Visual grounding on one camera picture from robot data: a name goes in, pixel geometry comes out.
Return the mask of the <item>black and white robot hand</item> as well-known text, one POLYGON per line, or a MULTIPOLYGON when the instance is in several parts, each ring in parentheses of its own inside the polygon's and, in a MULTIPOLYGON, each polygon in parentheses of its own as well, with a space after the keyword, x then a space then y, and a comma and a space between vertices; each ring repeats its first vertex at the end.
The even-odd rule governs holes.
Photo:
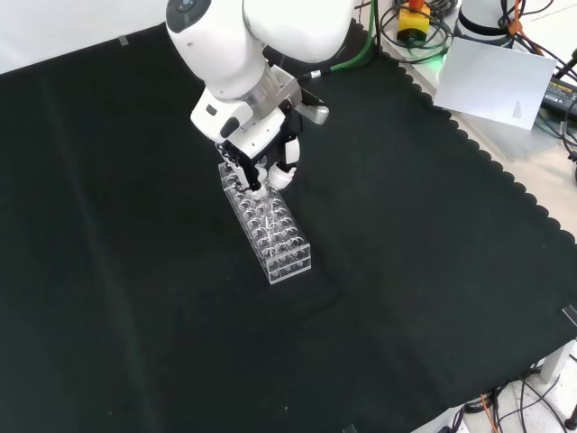
POLYGON ((251 198, 263 198, 267 188, 281 190, 293 180, 302 118, 289 100, 258 120, 247 103, 223 102, 204 90, 190 120, 215 144, 237 176, 237 188, 251 198))

